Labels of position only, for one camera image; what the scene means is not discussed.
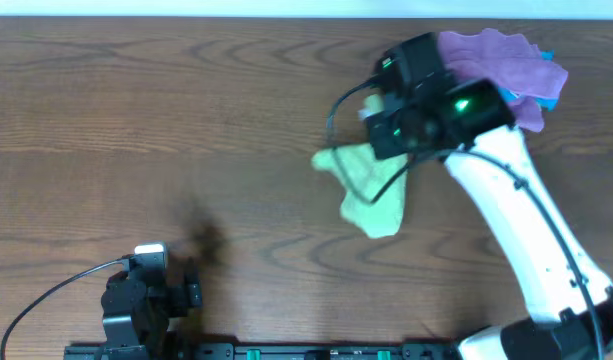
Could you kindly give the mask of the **purple microfiber cloth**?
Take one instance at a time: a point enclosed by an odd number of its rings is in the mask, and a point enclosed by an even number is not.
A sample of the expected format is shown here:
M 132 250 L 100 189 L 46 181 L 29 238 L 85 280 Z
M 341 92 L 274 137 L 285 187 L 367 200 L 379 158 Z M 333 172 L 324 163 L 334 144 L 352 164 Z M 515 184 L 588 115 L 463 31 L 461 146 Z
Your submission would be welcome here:
M 446 67 L 461 81 L 488 79 L 497 87 L 526 98 L 507 103 L 516 124 L 538 133 L 544 129 L 543 108 L 533 97 L 560 98 L 569 73 L 561 65 L 543 60 L 538 45 L 522 34 L 506 35 L 486 28 L 475 35 L 445 31 L 438 48 Z

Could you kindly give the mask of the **light green microfiber cloth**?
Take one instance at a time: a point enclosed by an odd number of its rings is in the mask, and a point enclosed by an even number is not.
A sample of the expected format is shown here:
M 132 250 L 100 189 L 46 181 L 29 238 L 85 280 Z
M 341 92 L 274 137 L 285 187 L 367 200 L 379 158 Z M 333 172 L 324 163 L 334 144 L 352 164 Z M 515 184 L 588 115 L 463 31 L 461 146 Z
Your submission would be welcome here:
M 407 161 L 405 155 L 378 160 L 370 144 L 360 143 L 320 150 L 312 156 L 311 165 L 332 174 L 344 189 L 341 218 L 367 237 L 378 239 L 395 235 L 402 225 L 407 175 L 388 181 Z

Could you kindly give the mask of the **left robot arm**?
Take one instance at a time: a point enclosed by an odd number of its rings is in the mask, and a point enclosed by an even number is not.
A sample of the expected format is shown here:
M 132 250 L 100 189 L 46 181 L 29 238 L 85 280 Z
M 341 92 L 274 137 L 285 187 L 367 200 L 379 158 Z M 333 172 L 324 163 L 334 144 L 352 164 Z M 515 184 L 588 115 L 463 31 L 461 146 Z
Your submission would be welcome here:
M 109 278 L 102 295 L 106 341 L 95 359 L 187 359 L 188 346 L 169 329 L 171 320 L 202 306 L 193 259 L 177 264 L 176 282 L 167 282 L 166 255 L 132 255 Z

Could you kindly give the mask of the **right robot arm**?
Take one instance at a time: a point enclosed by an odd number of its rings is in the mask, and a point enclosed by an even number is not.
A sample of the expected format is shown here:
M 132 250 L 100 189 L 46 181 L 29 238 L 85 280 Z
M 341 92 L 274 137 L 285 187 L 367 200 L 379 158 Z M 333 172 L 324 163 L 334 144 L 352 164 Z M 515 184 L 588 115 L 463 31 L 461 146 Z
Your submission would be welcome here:
M 602 359 L 613 350 L 613 283 L 575 238 L 535 170 L 497 87 L 460 81 L 423 34 L 386 50 L 370 85 L 384 105 L 367 120 L 380 160 L 439 160 L 471 197 L 520 284 L 528 316 L 456 347 L 463 359 Z

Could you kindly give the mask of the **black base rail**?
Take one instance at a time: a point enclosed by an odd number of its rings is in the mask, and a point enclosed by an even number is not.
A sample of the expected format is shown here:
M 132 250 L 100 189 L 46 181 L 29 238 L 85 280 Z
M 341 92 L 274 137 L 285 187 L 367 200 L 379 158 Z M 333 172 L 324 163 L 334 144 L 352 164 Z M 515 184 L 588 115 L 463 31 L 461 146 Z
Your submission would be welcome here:
M 371 345 L 177 345 L 149 352 L 144 347 L 67 346 L 64 360 L 460 360 L 456 348 L 440 343 Z

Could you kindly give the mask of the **blue microfiber cloth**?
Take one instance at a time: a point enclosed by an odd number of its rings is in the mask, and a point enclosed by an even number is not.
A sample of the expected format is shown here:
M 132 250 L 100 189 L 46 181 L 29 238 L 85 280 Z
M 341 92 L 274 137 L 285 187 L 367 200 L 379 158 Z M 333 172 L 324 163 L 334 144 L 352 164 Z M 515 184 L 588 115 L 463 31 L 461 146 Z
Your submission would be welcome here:
M 555 55 L 554 51 L 542 51 L 541 52 L 541 58 L 543 60 L 550 61 L 550 62 L 553 61 L 554 55 Z M 526 98 L 526 95 L 512 92 L 505 88 L 499 87 L 498 91 L 501 97 L 508 103 L 518 102 L 519 100 Z M 558 98 L 533 97 L 533 100 L 536 101 L 536 103 L 539 105 L 540 108 L 546 109 L 547 111 L 553 111 L 559 102 Z

